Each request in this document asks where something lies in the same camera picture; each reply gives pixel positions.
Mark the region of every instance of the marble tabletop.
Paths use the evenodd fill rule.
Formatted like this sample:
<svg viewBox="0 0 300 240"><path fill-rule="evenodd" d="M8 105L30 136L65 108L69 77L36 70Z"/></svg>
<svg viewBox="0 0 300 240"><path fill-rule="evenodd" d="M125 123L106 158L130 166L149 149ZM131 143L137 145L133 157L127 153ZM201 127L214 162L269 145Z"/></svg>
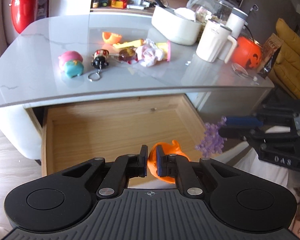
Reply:
<svg viewBox="0 0 300 240"><path fill-rule="evenodd" d="M171 43L171 61L162 61L144 68L140 64L121 64L114 60L97 82L88 74L92 54L104 46L102 32L122 35L122 42L150 38L166 42L152 25L151 17L135 14L98 13L90 15L51 17L29 25L0 58L0 107L24 103L133 91L192 89L210 87L271 88L272 82L258 78L243 79L231 64L217 60L208 63L195 53L196 45ZM58 67L58 56L75 50L83 56L82 76L67 78Z"/></svg>

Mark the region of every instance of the light wood floor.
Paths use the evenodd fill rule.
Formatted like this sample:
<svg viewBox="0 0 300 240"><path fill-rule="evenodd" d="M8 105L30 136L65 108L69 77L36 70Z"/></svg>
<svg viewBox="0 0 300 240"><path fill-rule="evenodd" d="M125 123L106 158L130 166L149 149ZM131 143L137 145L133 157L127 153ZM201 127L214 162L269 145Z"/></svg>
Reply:
<svg viewBox="0 0 300 240"><path fill-rule="evenodd" d="M11 229L3 203L6 195L15 187L41 177L41 167L25 158L0 131L0 227Z"/></svg>

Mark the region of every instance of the black handle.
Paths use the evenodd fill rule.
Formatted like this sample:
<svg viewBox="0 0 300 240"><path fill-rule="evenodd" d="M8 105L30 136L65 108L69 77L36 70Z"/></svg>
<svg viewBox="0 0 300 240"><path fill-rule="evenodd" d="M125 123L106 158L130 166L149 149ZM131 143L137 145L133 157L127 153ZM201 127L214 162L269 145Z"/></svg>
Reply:
<svg viewBox="0 0 300 240"><path fill-rule="evenodd" d="M161 8L165 8L165 6L163 5L163 3L160 0L154 0L158 6L160 6Z"/></svg>

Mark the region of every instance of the drawer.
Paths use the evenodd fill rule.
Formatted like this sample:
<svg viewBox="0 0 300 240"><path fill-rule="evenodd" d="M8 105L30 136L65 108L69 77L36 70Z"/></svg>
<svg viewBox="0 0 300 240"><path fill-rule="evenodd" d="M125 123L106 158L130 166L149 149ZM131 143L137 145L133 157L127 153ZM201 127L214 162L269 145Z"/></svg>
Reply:
<svg viewBox="0 0 300 240"><path fill-rule="evenodd" d="M124 154L138 154L142 144L150 152L157 142L177 140L192 161L202 139L204 123L185 95L139 97L72 103L46 108L42 136L42 175L97 156L106 162ZM135 186L154 180L133 178Z"/></svg>

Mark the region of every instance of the metal ring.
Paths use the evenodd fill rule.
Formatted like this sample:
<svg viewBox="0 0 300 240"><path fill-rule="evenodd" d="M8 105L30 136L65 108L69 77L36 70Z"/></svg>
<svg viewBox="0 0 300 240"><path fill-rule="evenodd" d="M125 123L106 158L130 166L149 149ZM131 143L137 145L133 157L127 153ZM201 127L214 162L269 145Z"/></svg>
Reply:
<svg viewBox="0 0 300 240"><path fill-rule="evenodd" d="M98 72L94 72L88 75L88 79L89 81L98 81L100 79L100 74Z"/></svg>

